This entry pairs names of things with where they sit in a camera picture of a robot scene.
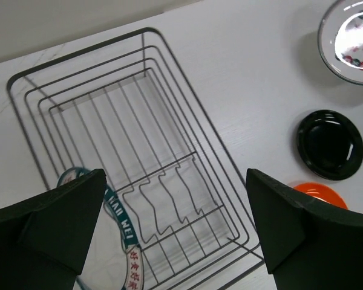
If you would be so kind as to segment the black small plate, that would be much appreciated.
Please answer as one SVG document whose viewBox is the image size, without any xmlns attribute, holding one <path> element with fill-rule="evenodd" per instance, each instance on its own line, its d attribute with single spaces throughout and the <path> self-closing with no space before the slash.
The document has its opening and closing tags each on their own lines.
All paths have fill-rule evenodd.
<svg viewBox="0 0 363 290">
<path fill-rule="evenodd" d="M 328 109 L 311 112 L 298 125 L 296 148 L 304 164 L 331 181 L 353 176 L 363 162 L 363 140 L 345 115 Z"/>
</svg>

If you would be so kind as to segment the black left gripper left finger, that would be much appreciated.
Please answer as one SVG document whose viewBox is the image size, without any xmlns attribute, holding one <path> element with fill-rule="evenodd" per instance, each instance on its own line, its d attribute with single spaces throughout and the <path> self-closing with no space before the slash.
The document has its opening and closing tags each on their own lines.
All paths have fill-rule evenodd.
<svg viewBox="0 0 363 290">
<path fill-rule="evenodd" d="M 96 169 L 0 209 L 0 289 L 72 289 L 105 188 L 105 172 Z"/>
</svg>

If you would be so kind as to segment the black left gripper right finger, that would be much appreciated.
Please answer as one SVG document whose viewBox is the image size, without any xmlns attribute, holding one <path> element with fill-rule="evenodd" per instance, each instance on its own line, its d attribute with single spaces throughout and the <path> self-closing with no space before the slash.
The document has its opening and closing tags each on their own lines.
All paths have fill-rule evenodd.
<svg viewBox="0 0 363 290">
<path fill-rule="evenodd" d="M 278 289 L 363 289 L 363 214 L 248 169 L 246 190 Z"/>
</svg>

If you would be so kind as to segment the orange plate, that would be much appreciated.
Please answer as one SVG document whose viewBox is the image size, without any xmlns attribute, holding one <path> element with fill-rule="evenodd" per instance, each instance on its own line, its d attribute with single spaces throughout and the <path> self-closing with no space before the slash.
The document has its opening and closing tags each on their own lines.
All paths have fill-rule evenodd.
<svg viewBox="0 0 363 290">
<path fill-rule="evenodd" d="M 335 192 L 332 188 L 316 183 L 316 182 L 304 182 L 293 187 L 295 190 L 305 193 L 309 196 L 313 196 L 316 199 L 320 199 L 324 202 L 348 210 L 348 206 L 343 198 Z"/>
</svg>

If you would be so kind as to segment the green rimmed white plate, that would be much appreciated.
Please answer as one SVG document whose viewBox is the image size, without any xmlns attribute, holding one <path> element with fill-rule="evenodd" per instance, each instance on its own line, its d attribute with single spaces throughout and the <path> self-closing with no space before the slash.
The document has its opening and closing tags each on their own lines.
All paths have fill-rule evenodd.
<svg viewBox="0 0 363 290">
<path fill-rule="evenodd" d="M 87 259 L 73 288 L 143 289 L 144 282 L 138 236 L 124 205 L 107 185 Z"/>
</svg>

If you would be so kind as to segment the white plate red characters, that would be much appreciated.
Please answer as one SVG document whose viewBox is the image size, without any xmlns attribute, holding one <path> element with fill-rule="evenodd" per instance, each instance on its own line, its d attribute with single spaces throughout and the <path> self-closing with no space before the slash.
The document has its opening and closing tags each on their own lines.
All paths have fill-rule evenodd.
<svg viewBox="0 0 363 290">
<path fill-rule="evenodd" d="M 363 85 L 363 1 L 335 1 L 322 17 L 317 43 L 332 73 Z"/>
</svg>

